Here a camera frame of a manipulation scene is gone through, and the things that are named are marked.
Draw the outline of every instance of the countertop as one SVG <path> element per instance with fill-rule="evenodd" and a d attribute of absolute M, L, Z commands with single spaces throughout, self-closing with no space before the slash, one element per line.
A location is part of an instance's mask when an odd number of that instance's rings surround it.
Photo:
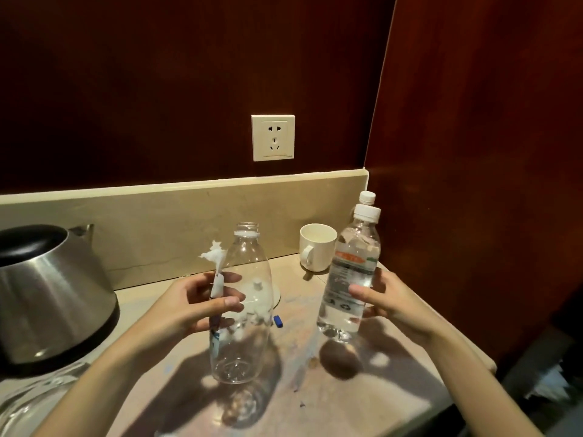
<path fill-rule="evenodd" d="M 259 378 L 245 385 L 218 384 L 210 375 L 208 333 L 194 334 L 142 376 L 109 437 L 404 435 L 451 405 L 427 353 L 390 321 L 363 321 L 359 339 L 347 352 L 315 325 L 327 274 L 306 273 L 298 255 L 269 263 L 273 285 L 281 292 L 274 314 L 283 328 L 272 326 Z M 118 290 L 117 326 L 82 360 L 95 360 L 170 283 Z M 468 343 L 495 370 L 492 359 Z M 0 395 L 33 380 L 2 381 Z M 235 414 L 249 396 L 254 407 L 245 417 Z"/>

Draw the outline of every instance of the kettle lid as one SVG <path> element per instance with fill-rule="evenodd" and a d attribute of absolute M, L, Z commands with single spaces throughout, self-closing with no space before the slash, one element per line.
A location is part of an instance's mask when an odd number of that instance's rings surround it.
<path fill-rule="evenodd" d="M 0 231 L 0 267 L 18 264 L 49 252 L 67 239 L 54 225 L 25 225 Z"/>

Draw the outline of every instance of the electric kettle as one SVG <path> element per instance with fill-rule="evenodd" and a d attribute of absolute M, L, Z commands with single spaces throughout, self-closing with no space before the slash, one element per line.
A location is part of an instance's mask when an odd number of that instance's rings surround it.
<path fill-rule="evenodd" d="M 0 231 L 0 365 L 9 374 L 63 367 L 117 323 L 113 288 L 75 230 L 27 225 Z"/>

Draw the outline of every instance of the mug handle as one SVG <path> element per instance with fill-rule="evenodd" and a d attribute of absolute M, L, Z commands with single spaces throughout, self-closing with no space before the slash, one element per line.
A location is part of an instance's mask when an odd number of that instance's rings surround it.
<path fill-rule="evenodd" d="M 307 246 L 302 251 L 300 255 L 300 262 L 305 262 L 306 265 L 311 265 L 312 260 L 314 259 L 314 247 L 312 245 Z"/>

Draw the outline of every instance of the electrical outlet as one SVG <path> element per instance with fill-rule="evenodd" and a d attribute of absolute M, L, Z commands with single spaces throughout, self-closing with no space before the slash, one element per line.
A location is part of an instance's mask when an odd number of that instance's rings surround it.
<path fill-rule="evenodd" d="M 252 115 L 253 161 L 293 158 L 295 115 Z"/>

